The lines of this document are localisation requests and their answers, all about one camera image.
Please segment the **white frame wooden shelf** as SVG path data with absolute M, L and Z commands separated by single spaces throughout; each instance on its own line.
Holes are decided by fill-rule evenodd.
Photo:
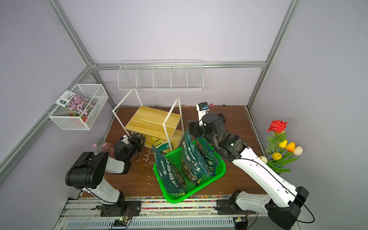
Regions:
M 140 107 L 125 125 L 120 120 L 117 111 L 131 93 L 136 94 Z M 131 136 L 131 132 L 135 132 L 147 137 L 165 140 L 168 142 L 169 152 L 180 147 L 184 135 L 184 121 L 180 97 L 176 98 L 169 111 L 163 111 L 144 106 L 138 90 L 132 88 L 112 110 L 112 113 L 129 137 Z

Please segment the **pink flower seed packet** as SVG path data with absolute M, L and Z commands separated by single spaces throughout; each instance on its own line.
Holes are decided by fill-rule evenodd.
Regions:
M 95 103 L 72 91 L 66 90 L 55 103 L 70 112 L 72 117 L 80 117 L 86 122 L 89 114 L 95 107 Z

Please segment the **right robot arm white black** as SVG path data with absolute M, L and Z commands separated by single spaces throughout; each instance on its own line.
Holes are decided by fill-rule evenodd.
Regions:
M 238 135 L 227 132 L 219 114 L 206 114 L 197 122 L 189 121 L 188 131 L 195 138 L 204 138 L 204 149 L 213 147 L 220 159 L 242 169 L 266 192 L 264 195 L 249 194 L 236 190 L 228 200 L 218 202 L 220 215 L 254 211 L 266 214 L 279 227 L 290 230 L 308 198 L 306 188 L 296 187 L 268 167 Z

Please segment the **metal base rail frame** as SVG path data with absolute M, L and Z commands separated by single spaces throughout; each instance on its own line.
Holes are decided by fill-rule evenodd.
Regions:
M 229 195 L 192 196 L 171 204 L 162 196 L 128 196 L 126 214 L 101 216 L 100 200 L 67 201 L 56 230 L 278 230 L 266 214 L 245 211 L 221 215 L 218 203 Z

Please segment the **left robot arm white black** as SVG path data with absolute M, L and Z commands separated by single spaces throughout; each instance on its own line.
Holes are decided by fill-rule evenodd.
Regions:
M 131 158 L 144 149 L 145 140 L 142 134 L 136 133 L 122 136 L 115 145 L 99 139 L 94 146 L 100 146 L 101 151 L 83 152 L 67 172 L 66 185 L 98 198 L 102 204 L 96 209 L 102 217 L 139 216 L 142 202 L 126 201 L 123 192 L 113 188 L 104 174 L 127 174 Z

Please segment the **green plastic mesh tray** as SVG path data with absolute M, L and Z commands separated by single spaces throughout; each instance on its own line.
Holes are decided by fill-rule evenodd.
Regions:
M 211 183 L 220 179 L 226 172 L 226 165 L 222 158 L 215 152 L 214 148 L 204 138 L 197 138 L 192 142 L 194 147 L 202 147 L 210 154 L 212 159 L 218 161 L 218 165 L 213 172 L 203 174 L 197 181 L 190 180 L 185 174 L 182 164 L 182 149 L 178 148 L 170 153 L 161 153 L 154 145 L 152 150 L 155 157 L 153 166 L 159 186 L 164 198 L 172 204 L 177 204 Z

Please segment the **dark green soil bag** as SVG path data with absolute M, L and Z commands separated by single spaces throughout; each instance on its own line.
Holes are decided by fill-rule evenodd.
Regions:
M 155 155 L 156 169 L 158 171 L 159 178 L 163 182 L 166 192 L 173 196 L 184 195 L 186 183 L 176 166 L 153 145 L 152 150 Z
M 181 149 L 181 166 L 186 178 L 194 184 L 200 184 L 204 177 L 215 176 L 216 172 L 209 172 L 208 166 L 199 151 L 197 141 L 185 130 L 183 146 Z

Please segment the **colourful green fertilizer bag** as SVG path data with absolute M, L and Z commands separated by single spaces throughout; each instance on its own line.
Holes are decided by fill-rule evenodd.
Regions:
M 201 152 L 210 173 L 214 173 L 219 166 L 219 160 L 214 151 L 209 147 L 208 143 L 202 137 L 196 138 L 199 151 Z

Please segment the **pink spray bottle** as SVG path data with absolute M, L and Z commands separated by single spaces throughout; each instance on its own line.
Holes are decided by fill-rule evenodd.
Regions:
M 102 152 L 113 153 L 115 150 L 115 146 L 111 142 L 106 142 L 104 139 L 99 139 L 94 145 L 94 148 L 101 147 Z

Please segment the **artificial flower bouquet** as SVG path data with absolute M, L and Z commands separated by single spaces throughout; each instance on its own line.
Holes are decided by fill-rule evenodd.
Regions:
M 270 156 L 259 157 L 276 174 L 289 173 L 290 169 L 286 165 L 298 160 L 303 153 L 303 147 L 297 146 L 295 142 L 287 140 L 286 128 L 287 122 L 281 120 L 274 120 L 270 123 L 267 132 L 272 132 L 272 136 L 267 137 L 268 147 L 265 150 L 266 154 Z

